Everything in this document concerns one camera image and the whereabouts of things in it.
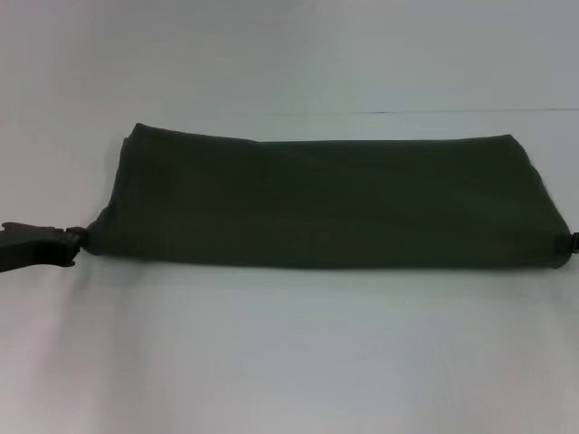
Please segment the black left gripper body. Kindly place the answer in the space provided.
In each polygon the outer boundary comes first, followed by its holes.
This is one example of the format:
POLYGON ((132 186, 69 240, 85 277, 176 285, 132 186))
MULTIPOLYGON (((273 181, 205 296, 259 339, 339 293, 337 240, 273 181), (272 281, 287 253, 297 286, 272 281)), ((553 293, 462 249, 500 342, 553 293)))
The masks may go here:
POLYGON ((63 229, 5 222, 1 229, 1 272, 35 265, 69 266, 63 229))

